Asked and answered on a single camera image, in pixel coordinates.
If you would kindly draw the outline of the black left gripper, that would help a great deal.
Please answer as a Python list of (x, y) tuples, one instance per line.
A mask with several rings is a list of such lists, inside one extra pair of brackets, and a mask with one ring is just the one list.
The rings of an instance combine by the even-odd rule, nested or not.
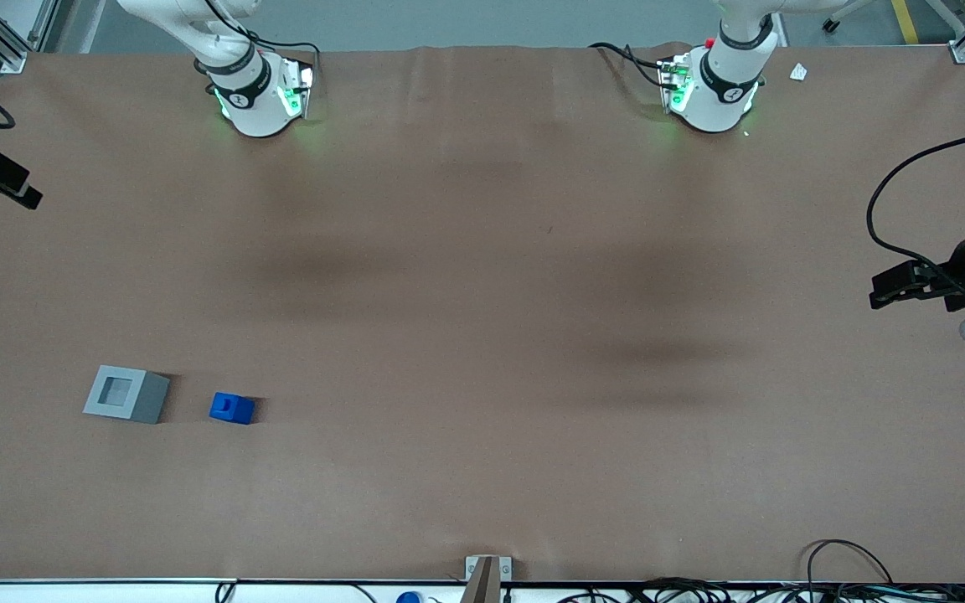
[(901, 262), (889, 270), (880, 272), (873, 277), (873, 291), (870, 292), (870, 309), (880, 310), (885, 307), (906, 301), (925, 301), (945, 297), (947, 312), (960, 312), (965, 309), (965, 240), (955, 245), (947, 262), (943, 263), (943, 270), (938, 270), (924, 262)]

